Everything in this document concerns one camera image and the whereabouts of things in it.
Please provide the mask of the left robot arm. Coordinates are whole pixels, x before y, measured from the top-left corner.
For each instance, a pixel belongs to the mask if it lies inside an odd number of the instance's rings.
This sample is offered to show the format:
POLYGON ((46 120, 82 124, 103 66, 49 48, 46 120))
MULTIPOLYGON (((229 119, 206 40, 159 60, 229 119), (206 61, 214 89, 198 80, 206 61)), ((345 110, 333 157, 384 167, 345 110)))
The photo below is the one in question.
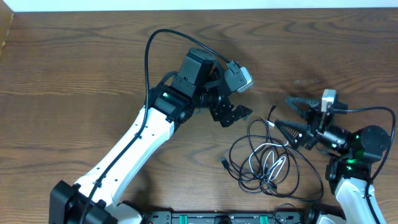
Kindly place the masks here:
POLYGON ((228 97, 253 83, 234 60, 222 67, 209 52, 191 48, 180 70, 149 90, 145 106, 112 150, 73 185, 61 180, 52 189, 49 223, 142 223, 143 214, 120 199, 148 158, 196 109, 208 109, 223 127, 251 114, 228 97))

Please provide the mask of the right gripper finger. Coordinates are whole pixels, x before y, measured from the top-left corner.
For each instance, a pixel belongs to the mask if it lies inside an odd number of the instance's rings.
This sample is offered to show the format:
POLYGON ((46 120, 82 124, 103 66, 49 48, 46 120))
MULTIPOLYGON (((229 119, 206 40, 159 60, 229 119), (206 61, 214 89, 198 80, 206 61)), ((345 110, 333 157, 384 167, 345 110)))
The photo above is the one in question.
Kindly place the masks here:
POLYGON ((285 102, 304 120, 310 120, 317 113, 320 105, 318 100, 293 96, 288 96, 285 102))
POLYGON ((288 140, 292 149, 297 150, 300 146, 309 142, 311 138, 311 129, 307 124, 276 120, 275 126, 283 134, 286 140, 288 140))

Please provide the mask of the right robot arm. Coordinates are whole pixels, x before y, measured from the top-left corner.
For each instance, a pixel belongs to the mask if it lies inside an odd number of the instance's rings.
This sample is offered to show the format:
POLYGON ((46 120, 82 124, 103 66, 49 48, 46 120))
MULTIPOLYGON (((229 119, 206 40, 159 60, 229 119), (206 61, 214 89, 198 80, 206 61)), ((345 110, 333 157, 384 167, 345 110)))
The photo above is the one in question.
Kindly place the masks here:
POLYGON ((317 144, 327 148, 330 161, 325 178, 339 208, 318 204, 305 223, 385 223, 375 197, 374 163, 383 165, 391 150, 394 133, 369 125, 351 132, 334 124, 336 114, 350 112, 338 100, 335 90, 325 90, 319 100, 287 97, 285 101, 305 123, 277 120, 276 127, 293 149, 311 150, 317 144))

